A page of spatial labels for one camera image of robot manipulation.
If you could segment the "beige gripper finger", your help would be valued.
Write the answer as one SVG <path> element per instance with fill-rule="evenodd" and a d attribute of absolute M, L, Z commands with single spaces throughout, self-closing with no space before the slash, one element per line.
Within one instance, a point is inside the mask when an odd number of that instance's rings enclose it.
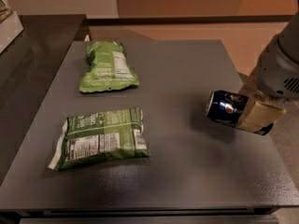
<path fill-rule="evenodd" d="M 255 75 L 250 74 L 245 78 L 244 83 L 238 93 L 245 96 L 251 96 L 255 91 L 256 91 Z"/>
<path fill-rule="evenodd" d="M 249 99 L 236 128 L 255 133 L 282 118 L 285 114 L 284 107 L 276 107 L 257 99 Z"/>

